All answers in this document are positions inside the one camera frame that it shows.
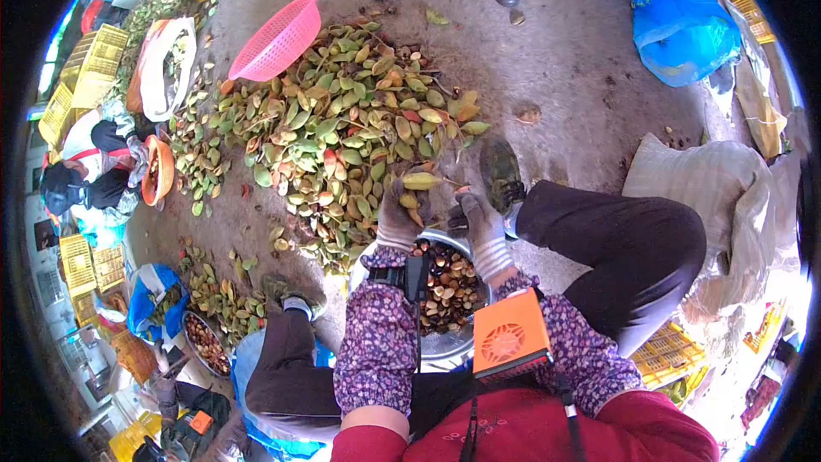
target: red sweater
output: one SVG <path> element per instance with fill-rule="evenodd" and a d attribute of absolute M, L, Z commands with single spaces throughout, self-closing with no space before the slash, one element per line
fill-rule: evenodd
<path fill-rule="evenodd" d="M 704 462 L 719 460 L 713 436 L 658 392 L 631 391 L 613 398 L 596 419 L 579 415 L 589 462 Z M 408 447 L 381 426 L 355 426 L 334 439 L 332 462 L 429 462 L 459 459 L 470 402 L 454 410 Z M 555 396 L 507 389 L 478 398 L 476 462 L 575 460 L 567 418 Z"/>

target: pink plastic basket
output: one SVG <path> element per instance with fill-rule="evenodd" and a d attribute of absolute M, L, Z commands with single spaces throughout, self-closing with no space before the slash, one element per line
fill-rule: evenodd
<path fill-rule="evenodd" d="M 228 78 L 268 81 L 302 56 L 316 39 L 322 19 L 316 0 L 294 0 L 274 15 L 242 47 Z"/>

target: white work glove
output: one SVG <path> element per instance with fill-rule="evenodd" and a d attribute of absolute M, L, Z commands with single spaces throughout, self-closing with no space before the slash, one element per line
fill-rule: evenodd
<path fill-rule="evenodd" d="M 145 143 L 141 142 L 139 138 L 134 135 L 126 140 L 126 145 L 128 145 L 128 151 L 131 153 L 131 156 L 136 159 L 137 166 L 148 166 L 149 148 L 145 146 Z"/>
<path fill-rule="evenodd" d="M 415 168 L 408 173 L 416 173 L 417 171 L 424 171 L 421 168 Z M 411 246 L 416 242 L 419 234 L 424 230 L 417 225 L 408 216 L 407 209 L 399 203 L 399 197 L 405 192 L 402 185 L 402 179 L 396 179 L 393 184 L 385 190 L 385 195 L 382 197 L 382 205 L 379 208 L 379 222 L 376 230 L 376 244 L 382 246 L 389 246 L 391 248 L 411 251 Z M 428 215 L 428 192 L 416 191 L 416 199 L 419 201 L 419 209 L 417 210 L 423 217 L 423 220 Z"/>
<path fill-rule="evenodd" d="M 467 239 L 476 273 L 487 282 L 513 266 L 502 215 L 493 209 L 484 195 L 457 194 L 457 202 L 459 205 L 450 211 L 448 232 L 453 237 Z"/>
<path fill-rule="evenodd" d="M 128 187 L 134 189 L 139 186 L 142 183 L 143 177 L 145 177 L 145 172 L 148 171 L 148 169 L 148 165 L 134 166 L 128 174 Z"/>

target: orange device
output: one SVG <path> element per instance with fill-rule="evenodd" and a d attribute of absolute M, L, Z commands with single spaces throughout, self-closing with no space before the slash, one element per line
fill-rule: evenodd
<path fill-rule="evenodd" d="M 476 311 L 473 340 L 473 374 L 482 382 L 497 382 L 553 363 L 548 329 L 532 287 Z"/>
<path fill-rule="evenodd" d="M 208 429 L 211 428 L 211 423 L 213 423 L 213 418 L 200 410 L 188 426 L 191 426 L 191 429 L 200 435 L 205 435 Z"/>

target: hat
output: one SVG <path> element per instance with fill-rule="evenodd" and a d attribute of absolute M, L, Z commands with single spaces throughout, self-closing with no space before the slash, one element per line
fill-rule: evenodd
<path fill-rule="evenodd" d="M 80 190 L 84 187 L 83 177 L 76 169 L 67 168 L 58 162 L 45 169 L 40 194 L 46 209 L 55 216 L 60 216 L 69 207 L 82 203 Z"/>

